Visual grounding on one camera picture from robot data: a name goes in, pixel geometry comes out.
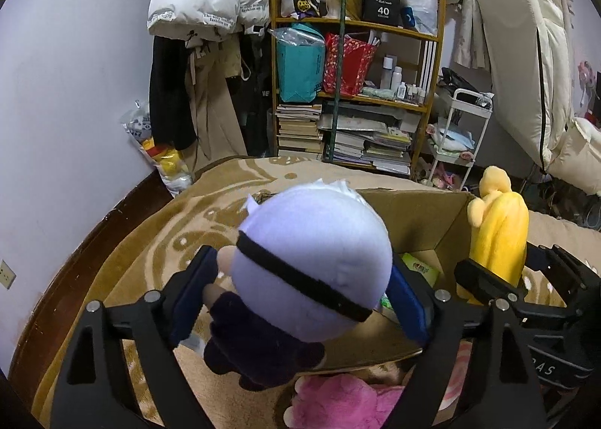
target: pink plush toy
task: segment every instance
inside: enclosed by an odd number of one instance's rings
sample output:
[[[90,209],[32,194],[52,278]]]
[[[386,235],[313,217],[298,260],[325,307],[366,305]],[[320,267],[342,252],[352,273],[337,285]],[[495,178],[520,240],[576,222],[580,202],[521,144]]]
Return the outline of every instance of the pink plush toy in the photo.
[[[449,407],[461,394],[470,363],[472,343],[462,341],[449,385],[439,410]],[[409,383],[410,371],[404,383]],[[284,423],[293,429],[380,429],[399,401],[404,386],[368,385],[342,374],[333,377],[301,377],[294,385],[296,396],[284,412]]]

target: doll's dark clothing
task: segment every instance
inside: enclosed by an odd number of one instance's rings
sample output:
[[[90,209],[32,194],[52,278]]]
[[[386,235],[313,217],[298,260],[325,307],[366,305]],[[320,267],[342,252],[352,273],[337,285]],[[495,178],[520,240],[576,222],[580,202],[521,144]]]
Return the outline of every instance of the doll's dark clothing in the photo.
[[[204,361],[215,374],[239,373],[250,391],[285,385],[299,371],[317,366],[325,355],[320,342],[302,342],[254,314],[233,292],[211,307],[211,339]]]

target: wooden bookshelf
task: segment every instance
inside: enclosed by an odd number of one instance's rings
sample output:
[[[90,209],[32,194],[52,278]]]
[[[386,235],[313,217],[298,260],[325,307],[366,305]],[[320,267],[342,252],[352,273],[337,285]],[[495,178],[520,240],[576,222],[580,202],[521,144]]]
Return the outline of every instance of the wooden bookshelf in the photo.
[[[338,19],[329,19],[327,17],[306,17],[302,19],[302,21],[298,21],[292,17],[281,17],[280,16],[280,0],[269,0],[270,4],[270,19],[271,19],[271,27],[272,29],[277,28],[278,26],[288,25],[294,22],[304,22],[304,23],[312,23],[315,25],[324,25],[324,26],[332,26],[332,30],[334,32],[338,32],[337,25],[340,25],[340,21]],[[434,102],[434,94],[436,90],[436,84],[438,80],[438,70],[441,65],[441,54],[442,54],[442,42],[444,39],[444,31],[445,31],[445,17],[446,17],[446,5],[447,0],[438,0],[438,33],[436,36],[430,34],[422,34],[418,31],[411,31],[405,28],[396,28],[393,26],[385,26],[382,24],[375,24],[373,22],[364,22],[364,21],[345,21],[345,26],[349,28],[347,32],[356,32],[357,29],[365,29],[375,31],[388,32],[390,34],[397,34],[399,36],[404,36],[408,38],[412,38],[414,40],[418,40],[421,42],[420,44],[420,54],[419,54],[419,63],[407,63],[405,66],[407,68],[411,68],[417,71],[417,79],[416,83],[419,83],[422,80],[422,72],[423,72],[423,63],[426,58],[426,47],[428,44],[434,43],[435,49],[430,51],[430,61],[433,60],[432,64],[432,77],[430,78],[430,85],[426,89],[426,101],[423,106],[411,105],[409,103],[397,102],[384,100],[381,98],[373,98],[366,97],[363,95],[357,95],[355,97],[341,97],[342,100],[352,101],[357,104],[378,104],[390,107],[400,107],[402,109],[410,110],[412,112],[419,112],[421,114],[420,124],[418,125],[418,129],[414,135],[414,150],[411,159],[411,172],[412,178],[414,177],[415,166],[417,164],[417,160],[420,157],[420,153],[422,147],[424,145],[425,136],[426,136],[426,127],[428,125],[428,120],[430,118],[430,112],[432,111],[432,104]],[[273,133],[274,133],[274,144],[276,146],[277,153],[277,133],[278,133],[278,118],[276,114],[276,108],[279,103],[279,88],[278,88],[278,66],[276,62],[276,44],[272,44],[271,51],[272,61],[272,107],[273,107]],[[325,92],[319,92],[318,97],[323,98],[334,98],[332,94],[328,94]],[[336,162],[337,165],[345,166],[347,168],[357,168],[357,169],[367,169],[370,171],[375,171],[376,168],[374,166],[367,165],[357,165],[353,163],[341,163]]]

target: yellow plush toy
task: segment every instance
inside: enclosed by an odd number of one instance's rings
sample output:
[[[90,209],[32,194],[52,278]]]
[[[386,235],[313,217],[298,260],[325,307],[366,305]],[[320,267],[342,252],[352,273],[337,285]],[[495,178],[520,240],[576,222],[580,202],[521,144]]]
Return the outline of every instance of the yellow plush toy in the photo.
[[[517,287],[526,260],[528,207],[519,193],[512,192],[507,173],[496,166],[485,170],[480,196],[468,204],[470,258]],[[475,302],[460,285],[458,295]]]

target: wall socket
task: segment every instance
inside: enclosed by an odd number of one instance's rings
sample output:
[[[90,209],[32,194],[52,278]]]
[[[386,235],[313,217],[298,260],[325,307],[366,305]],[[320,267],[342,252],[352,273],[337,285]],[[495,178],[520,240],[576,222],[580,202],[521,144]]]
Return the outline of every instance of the wall socket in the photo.
[[[8,290],[15,278],[17,278],[17,275],[14,274],[13,270],[8,267],[4,260],[0,261],[0,284]]]

